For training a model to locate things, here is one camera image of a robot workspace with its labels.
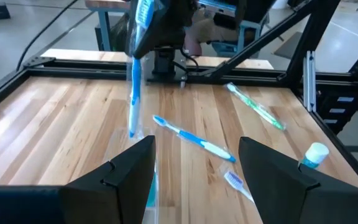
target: gray floor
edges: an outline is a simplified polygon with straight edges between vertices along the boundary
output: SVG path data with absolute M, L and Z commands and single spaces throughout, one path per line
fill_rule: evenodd
M 0 79 L 13 71 L 17 60 L 33 36 L 48 23 L 53 16 L 70 0 L 5 0 L 12 18 L 0 21 Z M 358 59 L 358 4 L 341 3 L 328 25 L 323 39 L 316 50 L 317 70 L 325 72 L 346 72 Z M 290 9 L 271 10 L 270 27 L 291 14 Z M 84 1 L 79 0 L 30 49 L 27 56 L 40 52 L 51 44 L 69 27 L 76 24 L 90 12 L 85 9 Z M 302 32 L 308 18 L 286 31 L 282 37 L 287 40 L 296 31 Z M 94 27 L 98 23 L 96 14 L 92 14 L 78 27 L 53 44 L 53 48 L 97 50 Z M 273 55 L 283 42 L 274 40 L 265 46 L 259 58 L 269 60 L 276 69 L 285 70 L 289 64 L 286 58 Z M 204 55 L 216 56 L 211 46 L 203 45 Z M 338 135 L 346 145 L 358 146 L 358 113 Z

